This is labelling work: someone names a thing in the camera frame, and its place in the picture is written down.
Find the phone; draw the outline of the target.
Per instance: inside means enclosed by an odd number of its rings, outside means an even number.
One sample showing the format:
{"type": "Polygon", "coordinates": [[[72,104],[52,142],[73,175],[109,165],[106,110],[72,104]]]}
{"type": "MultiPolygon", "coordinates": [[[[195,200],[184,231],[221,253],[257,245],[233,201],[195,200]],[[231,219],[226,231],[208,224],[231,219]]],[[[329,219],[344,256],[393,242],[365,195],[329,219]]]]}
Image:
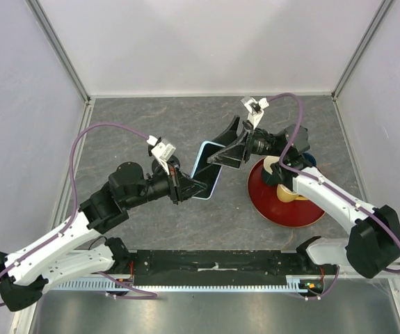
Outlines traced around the phone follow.
{"type": "Polygon", "coordinates": [[[208,200],[211,198],[220,177],[222,166],[209,164],[207,159],[222,148],[224,148],[223,145],[212,141],[204,141],[201,144],[193,165],[193,170],[191,171],[191,178],[205,183],[207,188],[196,194],[193,198],[199,200],[208,200]]]}

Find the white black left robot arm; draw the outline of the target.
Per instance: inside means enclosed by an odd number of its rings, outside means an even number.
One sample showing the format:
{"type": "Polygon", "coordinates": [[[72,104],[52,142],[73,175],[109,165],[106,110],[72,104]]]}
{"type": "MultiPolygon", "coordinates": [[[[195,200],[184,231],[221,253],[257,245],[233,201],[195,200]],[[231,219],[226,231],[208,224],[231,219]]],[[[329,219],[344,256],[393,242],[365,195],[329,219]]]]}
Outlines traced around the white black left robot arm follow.
{"type": "Polygon", "coordinates": [[[119,237],[78,255],[69,253],[126,221],[131,208],[165,196],[177,204],[206,189],[204,182],[183,173],[176,161],[169,163],[168,170],[156,168],[153,175],[145,174],[138,163],[121,164],[57,228],[17,252],[0,252],[1,305],[16,312],[66,280],[99,271],[124,273],[131,255],[119,237]]]}

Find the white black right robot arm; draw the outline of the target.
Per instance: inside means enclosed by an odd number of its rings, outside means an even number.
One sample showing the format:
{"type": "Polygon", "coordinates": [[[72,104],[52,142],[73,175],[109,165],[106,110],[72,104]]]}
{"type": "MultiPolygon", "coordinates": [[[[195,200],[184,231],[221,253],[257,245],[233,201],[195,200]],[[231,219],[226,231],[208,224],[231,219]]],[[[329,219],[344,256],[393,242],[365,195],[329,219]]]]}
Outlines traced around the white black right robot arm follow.
{"type": "Polygon", "coordinates": [[[258,191],[275,189],[280,202],[299,197],[316,205],[347,232],[347,238],[315,237],[296,256],[297,269],[313,273],[321,264],[349,265],[364,278],[378,273],[400,273],[400,222],[388,205],[376,207],[331,182],[305,153],[308,131],[299,124],[277,134],[257,129],[238,116],[213,139],[222,148],[211,154],[210,164],[238,169],[251,155],[263,157],[258,191]]]}

